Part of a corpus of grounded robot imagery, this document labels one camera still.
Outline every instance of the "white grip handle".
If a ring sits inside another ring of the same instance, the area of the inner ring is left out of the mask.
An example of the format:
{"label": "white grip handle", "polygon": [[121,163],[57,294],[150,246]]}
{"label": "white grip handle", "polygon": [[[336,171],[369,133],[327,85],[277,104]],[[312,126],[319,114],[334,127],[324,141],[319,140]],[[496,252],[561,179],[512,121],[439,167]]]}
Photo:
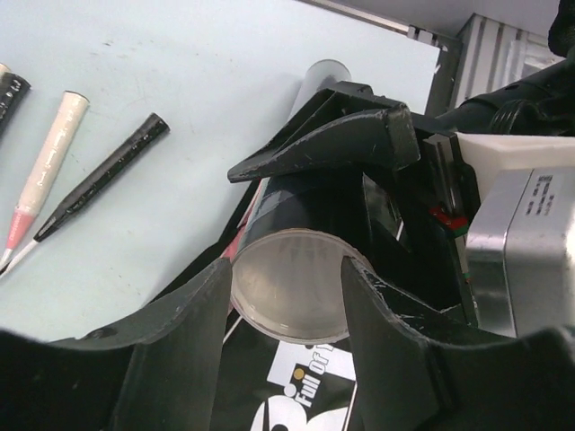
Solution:
{"label": "white grip handle", "polygon": [[89,101],[83,95],[77,92],[64,92],[56,119],[26,181],[16,210],[31,216],[39,213],[88,104]]}

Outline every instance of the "printed label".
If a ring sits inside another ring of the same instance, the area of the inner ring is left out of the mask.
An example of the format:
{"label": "printed label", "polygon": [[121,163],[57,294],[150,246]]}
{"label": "printed label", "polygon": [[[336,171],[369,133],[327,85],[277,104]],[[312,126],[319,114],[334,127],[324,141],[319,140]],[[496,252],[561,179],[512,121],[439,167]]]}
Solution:
{"label": "printed label", "polygon": [[562,184],[561,175],[538,175],[526,190],[525,216],[546,217],[556,207],[557,193]]}
{"label": "printed label", "polygon": [[309,414],[327,374],[355,384],[351,353],[329,344],[301,346],[280,341],[268,382],[283,387],[284,394],[269,397],[260,405],[251,431],[342,430],[349,407],[323,411],[312,417]]}

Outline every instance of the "white tube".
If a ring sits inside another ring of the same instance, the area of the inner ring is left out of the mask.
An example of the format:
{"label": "white tube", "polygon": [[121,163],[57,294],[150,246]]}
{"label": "white tube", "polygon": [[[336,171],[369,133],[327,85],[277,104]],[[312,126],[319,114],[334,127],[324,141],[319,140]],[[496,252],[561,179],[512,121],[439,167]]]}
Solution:
{"label": "white tube", "polygon": [[337,60],[320,60],[314,63],[305,73],[302,86],[297,93],[294,107],[289,113],[292,118],[302,107],[323,88],[339,81],[349,81],[351,73],[348,68]]}
{"label": "white tube", "polygon": [[87,108],[88,100],[83,95],[64,92],[56,119],[14,209],[2,264],[10,259],[44,205]]}
{"label": "white tube", "polygon": [[10,72],[10,69],[8,68],[8,66],[0,64],[0,76],[5,74],[6,72]]}
{"label": "white tube", "polygon": [[89,101],[77,92],[64,92],[56,119],[20,195],[17,210],[31,216],[39,213],[88,108],[88,103]]}

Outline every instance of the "silver metal box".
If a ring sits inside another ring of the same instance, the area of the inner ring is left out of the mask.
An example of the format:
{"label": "silver metal box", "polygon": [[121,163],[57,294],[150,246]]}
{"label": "silver metal box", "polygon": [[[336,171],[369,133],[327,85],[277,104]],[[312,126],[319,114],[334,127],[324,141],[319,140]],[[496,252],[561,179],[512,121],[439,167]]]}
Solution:
{"label": "silver metal box", "polygon": [[480,328],[575,324],[575,168],[502,172],[466,242]]}

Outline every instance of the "scratched black plastic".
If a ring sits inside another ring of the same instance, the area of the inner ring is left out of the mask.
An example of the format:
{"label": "scratched black plastic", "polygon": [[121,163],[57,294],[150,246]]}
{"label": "scratched black plastic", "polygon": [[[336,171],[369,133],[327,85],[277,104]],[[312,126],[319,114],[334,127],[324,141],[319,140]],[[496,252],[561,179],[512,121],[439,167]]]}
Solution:
{"label": "scratched black plastic", "polygon": [[169,126],[156,114],[147,120],[110,157],[86,177],[57,206],[48,221],[38,230],[34,240],[42,242],[76,216],[98,194],[109,186],[158,137],[169,132]]}
{"label": "scratched black plastic", "polygon": [[21,76],[6,72],[0,79],[0,136],[4,133],[20,102],[30,90],[30,84]]}

